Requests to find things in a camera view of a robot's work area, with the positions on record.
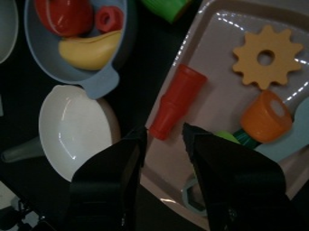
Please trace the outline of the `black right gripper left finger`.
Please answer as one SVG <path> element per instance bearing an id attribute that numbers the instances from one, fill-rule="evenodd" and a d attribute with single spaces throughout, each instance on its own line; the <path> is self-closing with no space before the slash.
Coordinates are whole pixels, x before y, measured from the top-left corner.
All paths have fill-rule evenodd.
<path id="1" fill-rule="evenodd" d="M 147 132 L 137 127 L 76 170 L 64 231 L 133 231 Z"/>

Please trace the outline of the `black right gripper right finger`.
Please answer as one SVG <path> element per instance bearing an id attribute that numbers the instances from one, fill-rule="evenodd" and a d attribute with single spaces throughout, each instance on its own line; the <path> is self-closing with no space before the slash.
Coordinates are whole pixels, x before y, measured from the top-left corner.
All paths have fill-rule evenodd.
<path id="1" fill-rule="evenodd" d="M 209 231 L 309 231 L 275 162 L 195 125 L 183 125 L 181 138 Z"/>

